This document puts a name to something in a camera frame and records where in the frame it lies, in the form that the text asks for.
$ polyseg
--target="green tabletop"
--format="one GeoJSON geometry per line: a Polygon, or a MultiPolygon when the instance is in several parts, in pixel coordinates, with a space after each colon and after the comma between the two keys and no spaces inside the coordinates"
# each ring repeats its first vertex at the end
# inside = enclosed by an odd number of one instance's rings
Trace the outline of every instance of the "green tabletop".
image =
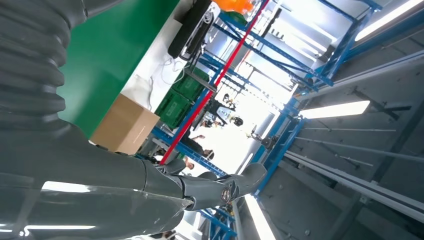
{"type": "Polygon", "coordinates": [[[61,118],[90,137],[179,0],[125,0],[72,31],[61,118]]]}

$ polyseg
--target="red beam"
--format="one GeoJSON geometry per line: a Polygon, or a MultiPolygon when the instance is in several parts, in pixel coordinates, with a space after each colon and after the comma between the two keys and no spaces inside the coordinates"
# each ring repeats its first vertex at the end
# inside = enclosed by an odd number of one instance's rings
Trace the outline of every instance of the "red beam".
{"type": "MultiPolygon", "coordinates": [[[[223,79],[223,77],[225,76],[225,74],[227,73],[228,69],[231,66],[231,63],[234,61],[234,59],[236,58],[237,53],[240,51],[240,49],[242,48],[243,44],[246,41],[246,38],[248,37],[248,35],[250,34],[250,32],[252,31],[256,21],[258,20],[258,17],[261,15],[262,10],[264,10],[265,6],[268,4],[270,0],[264,0],[264,3],[261,5],[258,14],[252,19],[252,21],[250,22],[250,25],[248,27],[248,29],[246,30],[245,35],[243,36],[243,38],[241,39],[241,41],[238,43],[237,47],[235,48],[234,52],[232,52],[231,57],[229,58],[228,62],[226,63],[226,65],[224,66],[221,74],[219,75],[218,79],[216,80],[215,83],[215,87],[218,87],[218,85],[220,84],[221,80],[223,79]]],[[[207,95],[204,97],[204,99],[201,101],[200,105],[196,108],[196,110],[194,111],[193,115],[190,116],[190,118],[188,119],[187,123],[182,127],[182,130],[179,132],[179,135],[176,136],[176,138],[174,139],[174,141],[172,142],[171,146],[169,147],[168,151],[166,151],[165,156],[163,156],[162,160],[160,161],[161,165],[164,165],[165,162],[167,161],[168,157],[170,156],[170,154],[172,153],[172,151],[175,149],[175,147],[177,146],[177,144],[180,142],[181,138],[183,138],[184,134],[187,132],[187,130],[190,128],[190,126],[192,125],[193,121],[195,120],[196,116],[199,114],[199,112],[203,109],[203,107],[206,105],[206,103],[208,102],[208,100],[211,98],[213,92],[209,91],[207,93],[207,95]]]]}

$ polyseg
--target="person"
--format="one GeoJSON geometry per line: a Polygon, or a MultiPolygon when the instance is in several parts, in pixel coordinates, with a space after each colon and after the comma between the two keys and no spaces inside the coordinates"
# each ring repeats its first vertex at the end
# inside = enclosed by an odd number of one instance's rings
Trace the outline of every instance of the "person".
{"type": "Polygon", "coordinates": [[[203,147],[198,142],[196,142],[197,139],[204,139],[205,136],[199,135],[199,136],[190,138],[190,134],[191,134],[191,131],[190,129],[188,129],[187,132],[184,134],[184,136],[181,138],[181,143],[191,148],[196,153],[207,158],[208,160],[214,159],[215,153],[213,150],[211,149],[203,150],[203,147]]]}
{"type": "Polygon", "coordinates": [[[184,157],[184,161],[185,161],[185,166],[190,169],[193,170],[195,168],[194,163],[189,162],[189,158],[187,156],[184,157]]]}

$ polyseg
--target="blue steel frame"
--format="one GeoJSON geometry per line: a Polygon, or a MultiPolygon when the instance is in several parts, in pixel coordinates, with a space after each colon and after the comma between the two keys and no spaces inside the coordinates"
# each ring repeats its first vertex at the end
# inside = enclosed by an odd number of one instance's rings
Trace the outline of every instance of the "blue steel frame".
{"type": "Polygon", "coordinates": [[[229,240],[231,237],[236,237],[237,233],[231,228],[231,223],[235,219],[229,213],[220,209],[213,208],[219,213],[222,218],[218,219],[208,209],[200,210],[199,213],[210,221],[209,239],[210,240],[229,240]]]}
{"type": "MultiPolygon", "coordinates": [[[[333,82],[331,81],[331,78],[336,73],[336,71],[339,69],[340,65],[344,62],[345,58],[348,56],[349,50],[354,44],[355,37],[358,35],[360,30],[362,30],[364,28],[364,26],[367,24],[367,22],[370,20],[372,14],[374,12],[382,9],[382,7],[380,5],[378,5],[377,3],[375,3],[373,0],[358,0],[358,1],[361,1],[363,3],[368,4],[370,11],[361,20],[356,20],[355,18],[353,18],[349,14],[345,13],[344,11],[339,9],[338,7],[334,6],[330,2],[328,2],[326,0],[318,0],[318,1],[320,1],[325,6],[331,8],[332,10],[336,11],[337,13],[343,15],[345,18],[352,21],[352,26],[349,28],[346,35],[343,37],[340,44],[338,45],[338,47],[334,51],[333,56],[330,58],[328,63],[325,64],[323,67],[316,69],[316,70],[309,68],[308,66],[306,66],[305,64],[303,64],[299,60],[295,59],[294,57],[292,57],[291,55],[289,55],[285,51],[279,49],[278,47],[276,47],[275,45],[273,45],[272,43],[265,40],[263,37],[259,36],[257,33],[254,33],[254,32],[250,33],[250,35],[252,37],[254,37],[256,40],[258,40],[263,45],[265,45],[265,46],[271,48],[272,50],[274,50],[275,52],[281,54],[283,57],[289,59],[292,63],[296,64],[297,66],[274,60],[271,57],[267,56],[266,54],[262,53],[260,50],[256,49],[255,47],[253,47],[253,46],[251,46],[247,43],[244,43],[244,46],[246,46],[248,49],[250,49],[254,53],[258,54],[259,56],[263,57],[264,59],[266,59],[270,63],[274,64],[275,66],[277,66],[278,68],[280,68],[284,72],[288,73],[292,78],[294,78],[295,80],[297,80],[300,83],[303,83],[305,86],[307,86],[308,88],[310,88],[313,91],[318,91],[318,87],[320,85],[333,86],[333,82]],[[289,70],[289,68],[307,73],[307,75],[306,75],[306,77],[300,77],[297,74],[295,74],[294,72],[292,72],[291,70],[289,70]],[[312,78],[312,77],[315,77],[317,80],[320,80],[320,81],[317,81],[316,84],[312,85],[307,81],[308,78],[312,78]]],[[[230,17],[228,17],[225,14],[221,13],[219,17],[221,18],[221,20],[228,26],[228,28],[233,33],[227,31],[226,29],[222,28],[221,26],[219,26],[215,23],[213,24],[213,26],[215,28],[217,28],[218,30],[222,31],[223,33],[225,33],[226,35],[228,35],[229,37],[233,38],[234,40],[240,41],[241,35],[239,34],[239,32],[236,29],[239,29],[241,31],[246,31],[247,27],[242,26],[241,24],[235,22],[234,20],[232,20],[230,17]]],[[[201,58],[199,60],[199,63],[201,63],[201,64],[205,65],[206,67],[210,68],[211,70],[215,71],[214,76],[209,81],[209,84],[213,85],[215,83],[216,79],[218,78],[218,76],[220,75],[224,65],[221,62],[215,60],[213,57],[211,57],[207,54],[204,54],[202,57],[203,58],[201,58]]],[[[248,84],[248,85],[258,89],[260,92],[262,92],[260,88],[258,88],[257,86],[255,86],[254,84],[249,82],[247,79],[245,79],[244,77],[242,77],[241,75],[239,75],[235,71],[230,69],[228,71],[228,73],[231,74],[231,75],[234,75],[237,78],[239,78],[240,80],[244,81],[245,84],[248,84]]],[[[189,120],[189,117],[194,113],[197,106],[199,106],[199,104],[205,98],[208,91],[209,90],[206,88],[201,93],[200,97],[197,99],[194,106],[192,107],[192,109],[190,110],[190,112],[188,113],[186,118],[183,120],[182,125],[184,125],[189,120]]],[[[290,99],[288,104],[281,111],[281,115],[278,117],[276,123],[274,124],[274,126],[272,127],[270,132],[268,133],[268,136],[273,136],[278,132],[280,126],[288,118],[288,116],[291,112],[295,113],[296,115],[298,114],[298,110],[294,107],[295,103],[296,103],[296,100],[294,98],[290,99]]],[[[258,195],[260,193],[260,191],[263,190],[265,185],[268,183],[269,179],[271,178],[271,176],[275,172],[275,170],[278,166],[278,163],[282,160],[284,153],[289,149],[289,147],[293,143],[296,135],[299,133],[304,122],[305,122],[305,120],[302,118],[299,121],[299,123],[297,124],[297,126],[294,127],[294,130],[289,134],[289,136],[287,136],[287,135],[288,135],[289,131],[291,130],[291,127],[287,127],[286,130],[281,135],[281,137],[279,138],[277,145],[270,152],[268,158],[265,161],[265,164],[268,166],[268,174],[266,175],[264,181],[262,182],[262,184],[259,186],[258,190],[256,191],[256,195],[258,195]]],[[[181,132],[181,130],[178,129],[175,136],[177,136],[180,132],[181,132]]],[[[159,129],[157,127],[155,127],[153,129],[152,133],[154,135],[156,135],[158,138],[160,138],[161,140],[163,140],[168,145],[170,145],[174,140],[173,137],[169,136],[167,133],[165,133],[164,131],[162,131],[161,129],[159,129]]],[[[182,152],[183,154],[185,154],[189,158],[193,159],[197,163],[199,163],[202,166],[204,166],[205,168],[207,168],[209,171],[215,173],[217,176],[222,177],[222,176],[226,175],[226,173],[223,170],[219,169],[213,163],[206,160],[203,156],[194,152],[193,150],[191,150],[189,147],[185,146],[184,144],[179,143],[176,148],[177,148],[177,150],[179,150],[180,152],[182,152]]],[[[256,154],[254,155],[254,157],[252,158],[251,163],[258,162],[261,159],[261,157],[263,156],[265,150],[266,149],[263,146],[261,146],[259,148],[259,150],[256,152],[256,154]]],[[[201,213],[206,218],[209,218],[209,217],[214,218],[214,216],[208,211],[201,211],[201,213]]]]}
{"type": "MultiPolygon", "coordinates": [[[[271,138],[278,133],[278,131],[280,130],[280,127],[283,125],[284,121],[287,119],[288,115],[290,114],[290,110],[295,109],[296,102],[297,100],[294,97],[292,97],[288,101],[284,109],[281,111],[280,116],[278,116],[271,130],[267,134],[267,137],[271,138]]],[[[261,145],[260,148],[256,151],[256,153],[252,157],[250,163],[258,163],[261,160],[266,150],[267,149],[263,145],[261,145]]]]}
{"type": "Polygon", "coordinates": [[[272,151],[269,154],[269,157],[267,158],[267,161],[273,161],[273,162],[271,166],[268,168],[268,173],[266,174],[263,182],[257,188],[255,195],[258,195],[265,188],[268,181],[271,179],[274,172],[276,171],[278,164],[281,162],[281,160],[283,160],[284,154],[287,152],[287,150],[289,150],[290,146],[295,141],[296,136],[299,134],[302,127],[304,126],[305,121],[306,120],[304,118],[300,119],[299,123],[294,128],[293,132],[290,133],[290,136],[287,139],[284,138],[284,133],[280,137],[274,149],[272,149],[272,151]]]}
{"type": "MultiPolygon", "coordinates": [[[[162,141],[164,141],[168,145],[171,145],[173,141],[171,136],[169,136],[166,132],[162,131],[158,127],[154,127],[151,133],[155,135],[156,137],[158,137],[159,139],[161,139],[162,141]]],[[[199,163],[200,165],[202,165],[209,171],[213,172],[217,176],[223,177],[225,175],[228,175],[226,172],[221,170],[219,167],[215,166],[213,163],[208,161],[202,155],[198,154],[197,152],[194,152],[191,148],[182,144],[181,142],[178,143],[178,145],[176,146],[176,149],[180,151],[181,153],[183,153],[184,155],[186,155],[187,157],[193,159],[194,161],[196,161],[197,163],[199,163]]]]}
{"type": "MultiPolygon", "coordinates": [[[[345,58],[348,56],[349,50],[352,48],[353,44],[355,43],[356,36],[365,27],[365,25],[369,22],[373,13],[382,9],[382,7],[379,4],[375,3],[372,0],[358,0],[360,2],[367,4],[369,6],[369,11],[365,15],[365,17],[363,17],[360,20],[357,20],[354,17],[352,17],[351,15],[342,11],[340,8],[333,5],[332,3],[328,2],[327,0],[318,0],[318,1],[322,4],[324,4],[325,6],[329,7],[330,9],[334,10],[335,12],[341,14],[342,16],[344,16],[345,18],[347,18],[348,20],[350,20],[352,22],[352,25],[350,26],[349,30],[347,31],[345,36],[342,38],[340,44],[335,49],[334,54],[331,56],[329,61],[324,66],[322,66],[321,68],[318,68],[318,69],[315,69],[315,70],[309,68],[308,66],[304,65],[302,62],[298,61],[297,59],[295,59],[294,57],[292,57],[291,55],[289,55],[285,51],[279,49],[278,47],[276,47],[275,45],[273,45],[272,43],[265,40],[263,37],[259,36],[257,33],[254,33],[254,32],[250,33],[250,35],[252,37],[254,37],[256,40],[258,40],[260,43],[264,44],[265,46],[271,48],[275,52],[279,53],[283,57],[287,58],[288,60],[290,60],[292,63],[296,64],[297,66],[293,66],[293,65],[290,65],[290,64],[282,63],[280,61],[276,61],[276,60],[268,57],[267,55],[263,54],[258,49],[254,48],[253,46],[248,45],[247,43],[244,44],[244,46],[246,46],[248,49],[250,49],[254,53],[260,55],[261,57],[263,57],[267,61],[271,62],[275,66],[279,67],[281,70],[288,73],[292,78],[294,78],[298,82],[303,83],[309,89],[316,91],[316,92],[318,92],[318,87],[320,87],[322,85],[329,85],[329,86],[334,85],[334,83],[331,81],[331,78],[334,76],[334,74],[340,68],[342,63],[345,61],[345,58]],[[300,77],[299,75],[295,74],[294,72],[292,72],[288,68],[295,69],[295,70],[298,70],[298,71],[301,71],[301,72],[305,72],[305,73],[307,73],[307,75],[305,77],[300,77]],[[317,81],[316,84],[311,85],[311,84],[308,83],[307,79],[313,78],[313,77],[315,77],[319,81],[317,81]]],[[[226,35],[228,35],[229,37],[231,37],[232,39],[239,41],[240,40],[240,37],[238,37],[239,33],[237,32],[237,30],[235,30],[235,28],[239,29],[240,31],[246,31],[246,27],[239,24],[238,22],[235,22],[228,15],[221,13],[219,15],[219,17],[228,26],[228,28],[232,32],[224,29],[223,27],[221,27],[217,24],[214,24],[213,26],[215,28],[217,28],[218,30],[222,31],[223,33],[225,33],[226,35]]]]}

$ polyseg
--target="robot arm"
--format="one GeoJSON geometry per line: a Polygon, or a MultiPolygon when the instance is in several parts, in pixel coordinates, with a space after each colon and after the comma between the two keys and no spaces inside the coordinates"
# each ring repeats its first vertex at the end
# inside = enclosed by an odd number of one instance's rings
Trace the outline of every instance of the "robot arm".
{"type": "Polygon", "coordinates": [[[173,229],[183,210],[225,204],[265,175],[165,175],[91,145],[58,117],[71,29],[120,0],[2,0],[0,239],[125,239],[173,229]]]}

